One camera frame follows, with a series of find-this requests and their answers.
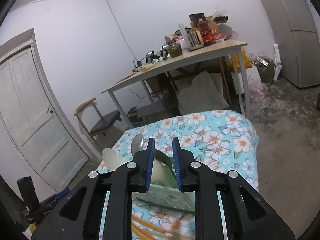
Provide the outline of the beige plastic ladle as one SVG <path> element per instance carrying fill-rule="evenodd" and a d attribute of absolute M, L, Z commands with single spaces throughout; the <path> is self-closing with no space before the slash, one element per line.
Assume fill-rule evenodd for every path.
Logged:
<path fill-rule="evenodd" d="M 151 174 L 151 183 L 165 185 L 165 173 L 161 162 L 157 159 L 153 160 L 152 174 Z"/>

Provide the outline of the translucent white rice paddle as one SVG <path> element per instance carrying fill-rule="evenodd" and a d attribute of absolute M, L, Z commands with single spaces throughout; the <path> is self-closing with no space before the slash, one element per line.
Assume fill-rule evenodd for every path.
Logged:
<path fill-rule="evenodd" d="M 118 167 L 126 163 L 126 160 L 111 148 L 104 148 L 102 156 L 103 162 L 108 171 L 115 171 Z"/>

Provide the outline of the wooden chopstick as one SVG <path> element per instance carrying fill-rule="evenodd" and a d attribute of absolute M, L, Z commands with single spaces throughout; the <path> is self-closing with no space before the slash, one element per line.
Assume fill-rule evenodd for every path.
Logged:
<path fill-rule="evenodd" d="M 156 226 L 150 222 L 147 222 L 141 218 L 138 218 L 137 216 L 135 215 L 131 215 L 131 218 L 133 221 L 135 222 L 138 222 L 139 224 L 142 224 L 143 226 L 146 226 L 147 228 L 150 228 L 154 231 L 157 231 L 157 232 L 160 232 L 160 233 L 169 233 L 170 235 L 173 235 L 173 236 L 177 236 L 177 237 L 181 237 L 181 238 L 185 238 L 185 239 L 194 239 L 194 237 L 191 237 L 191 236 L 185 236 L 185 235 L 182 235 L 178 232 L 174 232 L 174 231 L 170 231 L 170 230 L 167 230 L 167 229 L 164 229 L 164 228 L 161 228 L 159 226 Z"/>
<path fill-rule="evenodd" d="M 137 235 L 140 239 L 170 239 L 170 237 L 166 235 L 162 235 L 160 233 L 154 233 L 145 229 L 141 229 L 135 224 L 131 224 L 132 232 Z"/>

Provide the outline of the green perforated utensil holder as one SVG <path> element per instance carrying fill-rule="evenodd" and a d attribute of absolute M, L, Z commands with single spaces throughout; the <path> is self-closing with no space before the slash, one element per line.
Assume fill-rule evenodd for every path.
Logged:
<path fill-rule="evenodd" d="M 175 174 L 172 169 L 161 163 L 165 173 L 165 185 L 150 184 L 146 193 L 134 192 L 133 195 L 144 202 L 170 209 L 195 212 L 195 197 L 191 193 L 182 193 L 176 184 Z"/>

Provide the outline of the white sack under desk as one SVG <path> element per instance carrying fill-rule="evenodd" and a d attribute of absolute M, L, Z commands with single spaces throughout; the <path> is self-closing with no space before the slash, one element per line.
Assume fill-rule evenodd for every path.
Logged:
<path fill-rule="evenodd" d="M 220 73 L 201 72 L 192 79 L 186 79 L 176 92 L 178 109 L 182 115 L 229 107 L 223 97 L 223 83 Z"/>

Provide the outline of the long wooden desk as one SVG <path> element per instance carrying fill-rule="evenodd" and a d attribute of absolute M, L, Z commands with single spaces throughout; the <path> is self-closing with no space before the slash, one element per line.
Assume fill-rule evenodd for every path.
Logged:
<path fill-rule="evenodd" d="M 235 54 L 238 56 L 239 65 L 241 70 L 241 77 L 242 77 L 242 84 L 244 89 L 244 100 L 242 100 L 241 95 L 241 88 L 240 88 L 240 81 L 238 76 L 238 71 L 236 68 L 235 60 L 232 60 L 235 78 L 236 78 L 236 85 L 238 87 L 238 96 L 239 96 L 239 105 L 241 114 L 245 116 L 247 119 L 251 117 L 251 104 L 250 104 L 250 95 L 249 95 L 249 87 L 248 87 L 248 79 L 247 79 L 247 72 L 244 63 L 243 54 L 241 52 L 242 47 L 247 46 L 246 42 L 238 41 L 238 40 L 227 40 L 223 42 L 218 42 L 208 47 L 203 47 L 201 49 L 195 51 L 189 51 L 183 53 L 181 56 L 170 58 L 165 61 L 160 61 L 155 63 L 155 66 L 146 70 L 145 72 L 138 72 L 130 77 L 127 77 L 115 85 L 111 86 L 107 90 L 103 91 L 102 93 L 108 93 L 111 99 L 113 100 L 114 104 L 116 105 L 117 109 L 121 113 L 121 117 L 126 122 L 129 128 L 133 128 L 133 124 L 127 117 L 127 113 L 123 110 L 121 104 L 119 103 L 118 99 L 115 96 L 115 92 L 132 85 L 137 82 L 142 82 L 143 80 L 156 76 L 158 74 L 162 74 L 164 72 L 168 72 L 171 70 L 176 70 L 178 68 L 182 68 L 191 64 L 200 63 L 207 60 L 216 59 L 218 57 L 223 56 L 231 56 L 233 57 Z"/>

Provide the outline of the wooden chair black seat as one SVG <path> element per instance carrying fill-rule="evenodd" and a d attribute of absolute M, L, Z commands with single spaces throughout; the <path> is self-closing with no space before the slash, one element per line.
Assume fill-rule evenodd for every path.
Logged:
<path fill-rule="evenodd" d="M 82 103 L 81 105 L 79 105 L 74 112 L 74 116 L 77 118 L 80 126 L 84 129 L 84 131 L 87 133 L 89 138 L 95 143 L 97 148 L 100 151 L 102 151 L 104 148 L 99 144 L 99 142 L 97 142 L 95 137 L 97 137 L 98 135 L 107 136 L 107 133 L 108 133 L 112 135 L 114 139 L 116 139 L 117 136 L 113 131 L 112 127 L 114 126 L 115 122 L 121 121 L 121 113 L 119 110 L 115 110 L 106 115 L 102 115 L 95 101 L 96 101 L 96 98 L 91 98 L 86 102 Z M 98 122 L 90 130 L 86 127 L 86 125 L 81 119 L 83 112 L 88 107 L 93 107 L 97 115 L 99 116 Z"/>

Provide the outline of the jar of green pickles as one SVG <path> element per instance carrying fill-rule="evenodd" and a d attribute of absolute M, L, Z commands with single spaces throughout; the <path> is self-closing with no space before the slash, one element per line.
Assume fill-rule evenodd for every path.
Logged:
<path fill-rule="evenodd" d="M 183 54 L 181 45 L 176 41 L 171 41 L 167 45 L 167 51 L 172 58 L 181 56 Z"/>

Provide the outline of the yellow plastic bag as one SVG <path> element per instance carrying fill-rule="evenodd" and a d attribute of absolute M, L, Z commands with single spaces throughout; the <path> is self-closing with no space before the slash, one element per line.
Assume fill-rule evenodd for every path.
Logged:
<path fill-rule="evenodd" d="M 246 69 L 252 68 L 252 63 L 251 63 L 249 57 L 246 54 L 246 50 L 243 47 L 241 47 L 241 53 L 242 53 L 242 57 L 243 57 L 243 60 L 244 60 L 244 63 L 245 63 L 245 68 Z M 236 68 L 240 72 L 241 71 L 241 67 L 240 67 L 239 57 L 238 57 L 237 54 L 234 54 L 234 59 L 235 59 L 235 63 L 236 63 Z"/>

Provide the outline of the red drink bottle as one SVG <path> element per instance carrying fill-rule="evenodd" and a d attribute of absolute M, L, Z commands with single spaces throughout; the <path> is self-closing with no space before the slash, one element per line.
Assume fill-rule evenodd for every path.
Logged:
<path fill-rule="evenodd" d="M 197 28 L 200 31 L 200 34 L 201 34 L 202 39 L 204 41 L 204 44 L 207 46 L 211 45 L 212 38 L 210 37 L 211 31 L 210 31 L 208 23 L 206 21 L 204 21 L 203 18 L 199 18 Z"/>

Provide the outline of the white panel door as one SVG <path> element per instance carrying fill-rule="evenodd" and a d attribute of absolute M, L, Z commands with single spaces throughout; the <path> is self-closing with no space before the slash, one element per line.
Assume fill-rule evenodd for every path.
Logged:
<path fill-rule="evenodd" d="M 35 172 L 61 191 L 88 161 L 46 95 L 30 48 L 1 64 L 1 117 Z"/>

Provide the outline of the grey refrigerator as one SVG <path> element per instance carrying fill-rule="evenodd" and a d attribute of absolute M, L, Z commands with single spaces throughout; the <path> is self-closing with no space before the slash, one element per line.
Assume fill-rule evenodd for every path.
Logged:
<path fill-rule="evenodd" d="M 319 85 L 319 38 L 306 0 L 261 0 L 279 48 L 281 74 L 299 88 Z"/>

